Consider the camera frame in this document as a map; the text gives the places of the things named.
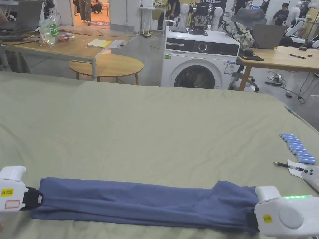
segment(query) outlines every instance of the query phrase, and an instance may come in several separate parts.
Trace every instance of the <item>blue cloth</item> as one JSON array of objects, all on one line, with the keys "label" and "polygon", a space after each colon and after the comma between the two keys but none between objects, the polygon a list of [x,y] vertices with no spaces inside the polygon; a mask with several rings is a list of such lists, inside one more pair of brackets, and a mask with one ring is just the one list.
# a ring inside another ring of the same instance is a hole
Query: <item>blue cloth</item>
[{"label": "blue cloth", "polygon": [[255,187],[225,181],[200,189],[48,177],[40,191],[33,219],[256,232],[247,219],[258,203]]}]

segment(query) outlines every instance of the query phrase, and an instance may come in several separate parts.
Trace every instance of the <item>laptop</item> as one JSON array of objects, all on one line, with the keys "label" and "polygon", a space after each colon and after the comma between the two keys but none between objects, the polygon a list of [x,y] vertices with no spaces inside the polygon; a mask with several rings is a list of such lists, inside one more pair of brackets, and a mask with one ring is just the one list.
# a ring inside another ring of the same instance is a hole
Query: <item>laptop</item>
[{"label": "laptop", "polygon": [[284,36],[286,27],[256,24],[253,29],[254,47],[261,49],[277,49]]},{"label": "laptop", "polygon": [[39,26],[43,1],[20,1],[18,4],[17,19],[0,26],[0,30],[27,32]]}]

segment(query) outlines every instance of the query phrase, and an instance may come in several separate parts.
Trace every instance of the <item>round wooden table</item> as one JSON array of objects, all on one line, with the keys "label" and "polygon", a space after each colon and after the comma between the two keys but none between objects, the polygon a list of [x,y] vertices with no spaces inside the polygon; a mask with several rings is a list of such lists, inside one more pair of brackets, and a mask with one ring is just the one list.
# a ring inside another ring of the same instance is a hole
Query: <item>round wooden table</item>
[{"label": "round wooden table", "polygon": [[[139,85],[138,73],[143,70],[141,61],[128,56],[102,54],[96,59],[98,81],[101,77],[115,77],[118,83],[120,76],[135,75],[136,85]],[[79,75],[92,76],[92,65],[84,62],[69,62],[71,70]]]}]

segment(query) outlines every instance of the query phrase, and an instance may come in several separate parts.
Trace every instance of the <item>washing machine control panel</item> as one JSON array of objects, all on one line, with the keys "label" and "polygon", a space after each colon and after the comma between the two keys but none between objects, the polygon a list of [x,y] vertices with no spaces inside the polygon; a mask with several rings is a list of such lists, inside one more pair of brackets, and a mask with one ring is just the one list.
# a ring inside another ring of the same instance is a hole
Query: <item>washing machine control panel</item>
[{"label": "washing machine control panel", "polygon": [[166,49],[217,55],[237,56],[239,45],[167,38]]}]

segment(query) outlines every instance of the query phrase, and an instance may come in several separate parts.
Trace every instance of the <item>yellow notebook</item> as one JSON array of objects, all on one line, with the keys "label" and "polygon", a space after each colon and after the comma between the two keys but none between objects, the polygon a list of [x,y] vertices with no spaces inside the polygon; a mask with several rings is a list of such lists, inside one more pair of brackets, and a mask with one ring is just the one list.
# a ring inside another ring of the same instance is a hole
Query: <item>yellow notebook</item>
[{"label": "yellow notebook", "polygon": [[87,45],[91,46],[91,47],[104,47],[105,48],[105,47],[108,47],[111,43],[112,43],[112,41],[94,39],[93,41],[91,41]]}]

